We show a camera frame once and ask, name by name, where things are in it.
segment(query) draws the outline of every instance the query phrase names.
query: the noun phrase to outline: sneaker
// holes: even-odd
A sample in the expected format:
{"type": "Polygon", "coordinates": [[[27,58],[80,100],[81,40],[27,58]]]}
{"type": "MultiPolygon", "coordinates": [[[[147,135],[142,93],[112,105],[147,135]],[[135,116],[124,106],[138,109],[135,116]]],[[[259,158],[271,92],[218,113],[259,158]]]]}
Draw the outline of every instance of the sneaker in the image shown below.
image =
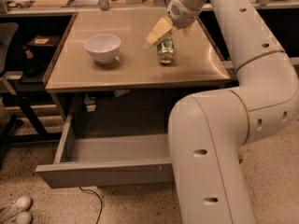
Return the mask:
{"type": "Polygon", "coordinates": [[[18,215],[21,212],[27,211],[32,204],[32,199],[28,196],[22,196],[19,199],[11,202],[7,206],[0,209],[0,224],[18,215]]]}
{"type": "Polygon", "coordinates": [[[4,224],[30,224],[32,216],[28,212],[21,212],[18,215],[4,222],[4,224]]]}

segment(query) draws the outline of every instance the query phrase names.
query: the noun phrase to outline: open drawer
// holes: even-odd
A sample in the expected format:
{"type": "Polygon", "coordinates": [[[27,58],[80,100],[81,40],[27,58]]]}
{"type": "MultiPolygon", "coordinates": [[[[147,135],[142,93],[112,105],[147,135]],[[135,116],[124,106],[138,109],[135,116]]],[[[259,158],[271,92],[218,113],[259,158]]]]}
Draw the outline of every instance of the open drawer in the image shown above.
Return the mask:
{"type": "Polygon", "coordinates": [[[166,91],[130,91],[100,99],[94,112],[75,97],[53,164],[36,172],[51,188],[109,186],[173,180],[166,91]]]}

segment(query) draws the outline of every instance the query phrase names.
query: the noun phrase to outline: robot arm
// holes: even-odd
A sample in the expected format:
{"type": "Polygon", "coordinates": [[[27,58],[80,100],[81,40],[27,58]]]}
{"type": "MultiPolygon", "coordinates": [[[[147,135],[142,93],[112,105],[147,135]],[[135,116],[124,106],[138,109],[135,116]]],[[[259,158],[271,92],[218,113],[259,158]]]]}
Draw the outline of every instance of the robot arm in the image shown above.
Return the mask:
{"type": "MultiPolygon", "coordinates": [[[[189,26],[206,0],[172,0],[189,26]]],[[[185,224],[256,223],[237,149],[285,128],[298,114],[298,77],[248,0],[210,0],[239,80],[237,88],[183,98],[169,120],[169,148],[185,224]]]]}

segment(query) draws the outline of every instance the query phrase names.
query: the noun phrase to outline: white bowl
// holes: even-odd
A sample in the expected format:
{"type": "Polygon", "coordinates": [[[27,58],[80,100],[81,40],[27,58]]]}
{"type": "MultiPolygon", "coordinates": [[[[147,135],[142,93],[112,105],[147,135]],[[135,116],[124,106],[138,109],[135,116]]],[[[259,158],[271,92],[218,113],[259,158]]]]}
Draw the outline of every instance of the white bowl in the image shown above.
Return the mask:
{"type": "Polygon", "coordinates": [[[120,53],[121,40],[110,34],[94,35],[87,39],[84,48],[99,63],[111,63],[120,53]]]}

